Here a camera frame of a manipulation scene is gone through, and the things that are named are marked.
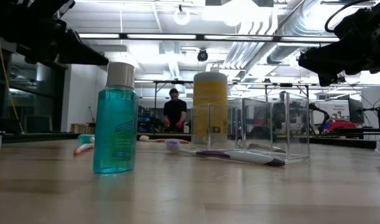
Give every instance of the desk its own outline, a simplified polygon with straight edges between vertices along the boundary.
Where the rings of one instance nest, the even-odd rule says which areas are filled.
[[[132,172],[94,175],[76,140],[5,144],[0,223],[380,223],[380,157],[311,145],[310,163],[266,167],[139,142]]]

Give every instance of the white bottle cap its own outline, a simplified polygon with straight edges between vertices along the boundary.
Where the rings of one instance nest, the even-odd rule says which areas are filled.
[[[107,85],[124,85],[134,88],[134,66],[124,62],[110,62]]]

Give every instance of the bottle label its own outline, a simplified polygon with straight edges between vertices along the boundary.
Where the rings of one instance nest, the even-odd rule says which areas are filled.
[[[132,160],[133,147],[133,121],[126,121],[115,126],[112,136],[111,160]]]

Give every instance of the black shirt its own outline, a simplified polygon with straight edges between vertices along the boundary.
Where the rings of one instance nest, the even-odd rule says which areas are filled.
[[[164,116],[168,117],[171,126],[180,121],[183,111],[187,112],[187,104],[182,100],[170,100],[165,103]]]

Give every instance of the man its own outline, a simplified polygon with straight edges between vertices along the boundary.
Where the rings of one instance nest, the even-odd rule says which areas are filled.
[[[171,100],[164,106],[166,130],[183,132],[187,104],[178,98],[178,91],[175,88],[169,91],[169,95]]]

